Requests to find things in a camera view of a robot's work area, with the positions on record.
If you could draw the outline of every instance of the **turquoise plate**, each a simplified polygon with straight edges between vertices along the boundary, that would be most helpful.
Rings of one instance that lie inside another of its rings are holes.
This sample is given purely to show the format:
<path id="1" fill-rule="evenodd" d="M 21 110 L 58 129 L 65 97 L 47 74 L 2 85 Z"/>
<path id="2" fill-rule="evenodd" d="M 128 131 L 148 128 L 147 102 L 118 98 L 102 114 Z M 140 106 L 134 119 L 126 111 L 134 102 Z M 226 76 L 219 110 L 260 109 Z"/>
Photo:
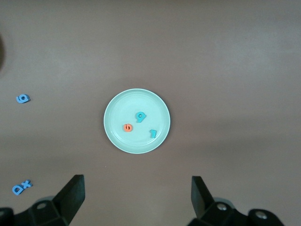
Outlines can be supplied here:
<path id="1" fill-rule="evenodd" d="M 109 102 L 103 124 L 108 138 L 117 148 L 142 154 L 163 143 L 169 132 L 170 115 L 164 101 L 155 93 L 128 89 Z M 132 126 L 130 132 L 125 131 L 126 124 Z"/>

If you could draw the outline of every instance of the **gray table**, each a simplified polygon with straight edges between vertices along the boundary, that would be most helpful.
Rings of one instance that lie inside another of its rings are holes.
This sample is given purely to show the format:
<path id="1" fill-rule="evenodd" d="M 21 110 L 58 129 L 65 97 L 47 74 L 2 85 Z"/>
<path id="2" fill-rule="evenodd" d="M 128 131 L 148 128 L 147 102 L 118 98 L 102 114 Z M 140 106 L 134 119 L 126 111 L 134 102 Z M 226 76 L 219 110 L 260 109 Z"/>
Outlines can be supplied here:
<path id="1" fill-rule="evenodd" d="M 200 175 L 244 214 L 300 224 L 301 1 L 2 0 L 0 36 L 0 206 L 18 213 L 84 174 L 71 225 L 184 226 Z M 172 120 L 141 155 L 103 128 L 131 88 Z"/>

